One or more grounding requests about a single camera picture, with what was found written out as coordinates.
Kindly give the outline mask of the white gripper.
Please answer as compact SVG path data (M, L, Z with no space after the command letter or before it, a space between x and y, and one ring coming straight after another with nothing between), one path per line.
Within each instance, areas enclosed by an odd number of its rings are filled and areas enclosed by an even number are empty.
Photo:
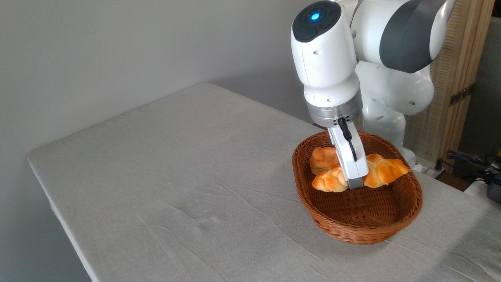
M364 186L364 178L369 173L366 153L361 138L353 124L348 125L352 139L347 141L339 126L329 127L330 139L336 148L343 176L349 189L354 190Z

